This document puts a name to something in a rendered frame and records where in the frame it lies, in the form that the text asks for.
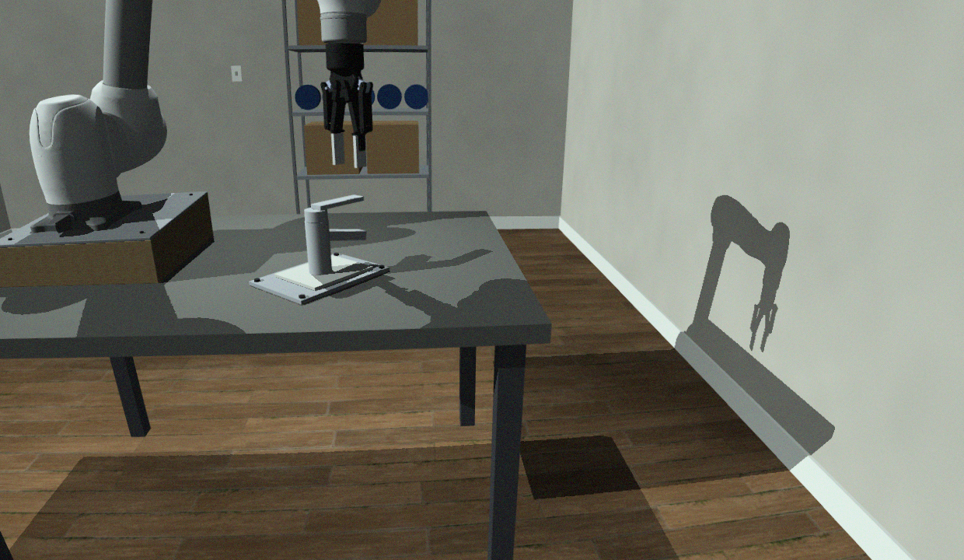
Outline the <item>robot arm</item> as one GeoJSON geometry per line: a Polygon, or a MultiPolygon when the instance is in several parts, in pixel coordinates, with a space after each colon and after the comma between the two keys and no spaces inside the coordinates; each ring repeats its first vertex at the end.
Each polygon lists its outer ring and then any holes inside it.
{"type": "MultiPolygon", "coordinates": [[[[322,42],[367,42],[380,0],[317,1],[322,42]]],[[[104,79],[90,100],[56,96],[32,111],[32,159],[49,214],[31,233],[105,230],[143,207],[122,201],[117,177],[154,159],[168,135],[147,85],[151,18],[152,0],[106,0],[104,79]]]]}

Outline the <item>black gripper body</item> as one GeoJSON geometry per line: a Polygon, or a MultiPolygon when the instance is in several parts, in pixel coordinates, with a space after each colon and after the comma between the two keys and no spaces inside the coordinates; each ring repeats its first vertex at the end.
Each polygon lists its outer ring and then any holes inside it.
{"type": "Polygon", "coordinates": [[[342,79],[348,81],[351,98],[358,93],[358,75],[362,79],[364,68],[364,44],[326,44],[327,68],[330,70],[330,85],[333,79],[339,81],[337,98],[344,98],[342,79]]]}

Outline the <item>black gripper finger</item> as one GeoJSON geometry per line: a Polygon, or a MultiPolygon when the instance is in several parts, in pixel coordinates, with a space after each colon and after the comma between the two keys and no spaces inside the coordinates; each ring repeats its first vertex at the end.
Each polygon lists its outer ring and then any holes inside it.
{"type": "Polygon", "coordinates": [[[333,164],[344,164],[346,163],[346,160],[344,160],[344,131],[346,130],[343,130],[343,123],[346,98],[337,98],[337,89],[339,89],[337,79],[333,80],[332,86],[330,86],[330,80],[321,82],[321,89],[323,92],[323,128],[332,132],[330,140],[332,141],[333,164]],[[332,116],[330,116],[331,114],[332,116]]]}
{"type": "Polygon", "coordinates": [[[342,90],[344,91],[344,98],[348,103],[348,111],[350,111],[351,123],[353,123],[353,130],[351,134],[353,135],[354,143],[354,161],[355,169],[360,169],[360,167],[367,166],[367,143],[365,143],[365,135],[367,132],[372,131],[372,82],[366,82],[364,79],[360,79],[358,75],[358,93],[355,98],[351,98],[350,92],[348,92],[348,81],[342,79],[342,90]],[[361,84],[360,84],[361,82],[361,84]]]}

